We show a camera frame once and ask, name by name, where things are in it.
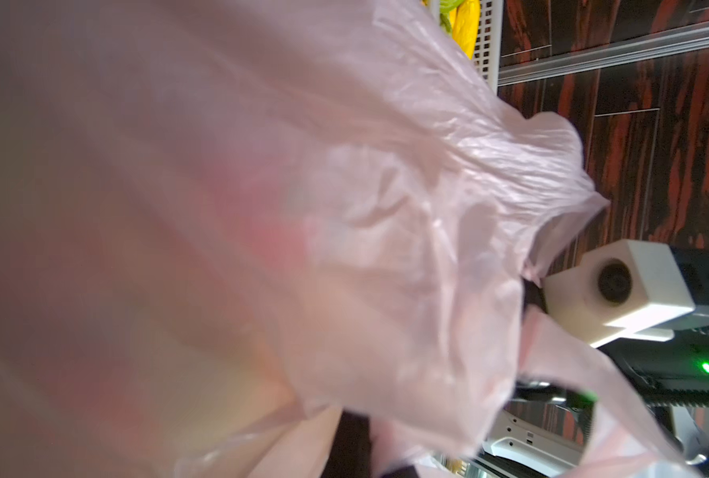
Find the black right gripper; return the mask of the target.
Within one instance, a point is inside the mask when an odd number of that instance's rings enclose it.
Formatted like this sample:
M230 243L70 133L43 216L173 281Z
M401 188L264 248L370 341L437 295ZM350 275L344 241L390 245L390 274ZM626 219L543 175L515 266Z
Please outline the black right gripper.
M619 339L599 349L647 406L709 406L709 327L668 342Z

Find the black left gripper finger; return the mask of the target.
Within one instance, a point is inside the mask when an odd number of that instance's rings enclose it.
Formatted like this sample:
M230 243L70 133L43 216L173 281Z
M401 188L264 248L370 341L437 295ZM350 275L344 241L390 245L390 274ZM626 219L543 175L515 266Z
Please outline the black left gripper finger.
M330 448L322 478L370 478L370 421L344 411Z

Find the pink plastic bag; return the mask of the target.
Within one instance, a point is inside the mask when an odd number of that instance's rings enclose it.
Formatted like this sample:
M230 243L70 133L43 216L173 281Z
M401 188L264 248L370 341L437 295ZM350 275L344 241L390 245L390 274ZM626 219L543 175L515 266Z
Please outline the pink plastic bag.
M579 477L688 477L523 305L606 205L417 1L0 1L0 477L318 477L595 392Z

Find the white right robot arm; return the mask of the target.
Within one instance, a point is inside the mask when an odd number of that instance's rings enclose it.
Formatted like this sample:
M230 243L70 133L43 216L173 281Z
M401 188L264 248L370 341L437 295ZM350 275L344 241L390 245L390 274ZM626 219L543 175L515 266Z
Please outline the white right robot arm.
M677 331L668 342L618 340L602 347L633 384L665 436L702 477L709 477L709 437L690 414L709 408L709 327ZM582 447L502 412L465 477L553 477L573 468Z

